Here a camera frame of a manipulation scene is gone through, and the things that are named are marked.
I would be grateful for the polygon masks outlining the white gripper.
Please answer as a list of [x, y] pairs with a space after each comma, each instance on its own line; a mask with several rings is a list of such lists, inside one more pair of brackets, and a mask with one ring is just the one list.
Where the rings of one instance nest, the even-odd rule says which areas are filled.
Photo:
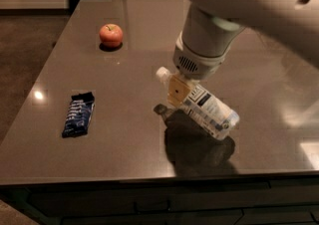
[[213, 75], [224, 62], [228, 51], [229, 48], [226, 48], [219, 56], [214, 57], [198, 55], [186, 46], [182, 34], [179, 34], [172, 60], [180, 74], [172, 74], [169, 77], [167, 101], [176, 108], [180, 107], [197, 85], [195, 80], [203, 80]]

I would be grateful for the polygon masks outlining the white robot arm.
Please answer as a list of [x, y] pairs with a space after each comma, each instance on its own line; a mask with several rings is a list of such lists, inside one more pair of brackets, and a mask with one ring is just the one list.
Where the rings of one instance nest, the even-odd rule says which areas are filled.
[[219, 68], [246, 27], [277, 40], [313, 66], [319, 63], [319, 0], [189, 0], [173, 63], [200, 81]]

